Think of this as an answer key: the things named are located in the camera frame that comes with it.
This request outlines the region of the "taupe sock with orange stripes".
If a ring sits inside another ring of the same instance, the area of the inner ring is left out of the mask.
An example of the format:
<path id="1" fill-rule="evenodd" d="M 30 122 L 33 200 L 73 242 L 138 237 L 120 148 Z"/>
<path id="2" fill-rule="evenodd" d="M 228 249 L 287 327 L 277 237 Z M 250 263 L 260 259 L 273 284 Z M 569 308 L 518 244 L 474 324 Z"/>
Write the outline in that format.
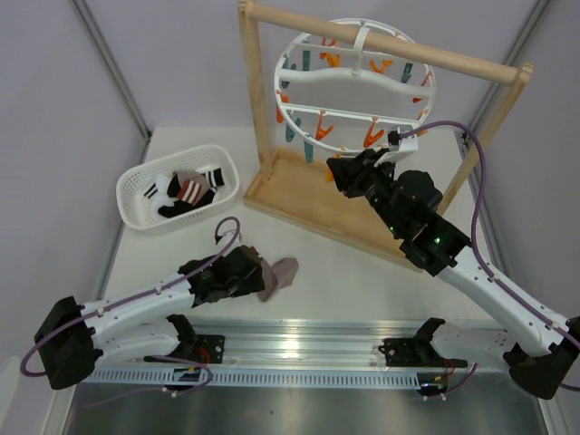
<path id="1" fill-rule="evenodd" d="M 262 279 L 264 289 L 257 293 L 262 303 L 268 302 L 274 294 L 292 285 L 297 274 L 299 264 L 294 257 L 282 258 L 272 265 L 265 259 L 261 260 Z"/>

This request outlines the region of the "white round clip hanger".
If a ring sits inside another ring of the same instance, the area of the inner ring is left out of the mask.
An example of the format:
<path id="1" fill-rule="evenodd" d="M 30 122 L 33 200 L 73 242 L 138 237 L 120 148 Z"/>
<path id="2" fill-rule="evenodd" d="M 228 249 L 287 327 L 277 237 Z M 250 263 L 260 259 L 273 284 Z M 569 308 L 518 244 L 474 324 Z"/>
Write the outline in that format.
<path id="1" fill-rule="evenodd" d="M 390 25 L 343 18 L 355 28 L 354 43 L 302 33 L 283 51 L 274 72 L 276 120 L 285 139 L 347 156 L 384 148 L 392 130 L 413 130 L 425 122 L 436 94 L 432 66 L 365 47 L 370 34 L 410 37 Z"/>

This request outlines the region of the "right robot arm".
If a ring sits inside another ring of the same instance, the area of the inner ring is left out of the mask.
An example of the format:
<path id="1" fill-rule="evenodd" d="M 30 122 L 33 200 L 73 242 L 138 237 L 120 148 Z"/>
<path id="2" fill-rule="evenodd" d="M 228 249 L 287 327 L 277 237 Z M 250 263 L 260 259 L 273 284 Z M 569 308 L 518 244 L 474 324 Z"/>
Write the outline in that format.
<path id="1" fill-rule="evenodd" d="M 347 198 L 365 198 L 417 268 L 451 285 L 502 327 L 485 332 L 431 317 L 409 351 L 384 345 L 394 366 L 431 366 L 439 360 L 508 372 L 525 392 L 544 400 L 563 388 L 579 356 L 579 320 L 540 304 L 479 253 L 476 243 L 436 211 L 442 194 L 425 171 L 395 172 L 382 152 L 329 158 L 327 167 Z"/>

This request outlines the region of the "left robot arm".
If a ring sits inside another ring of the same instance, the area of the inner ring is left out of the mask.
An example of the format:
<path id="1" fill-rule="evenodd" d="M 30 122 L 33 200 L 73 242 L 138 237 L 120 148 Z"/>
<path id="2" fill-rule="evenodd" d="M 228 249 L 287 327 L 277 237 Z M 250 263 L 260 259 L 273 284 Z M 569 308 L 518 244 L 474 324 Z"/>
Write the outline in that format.
<path id="1" fill-rule="evenodd" d="M 58 301 L 34 341 L 49 385 L 64 390 L 96 368 L 133 359 L 192 360 L 198 335 L 186 314 L 201 305 L 265 290 L 264 261 L 238 246 L 217 259 L 190 260 L 152 288 L 117 299 Z"/>

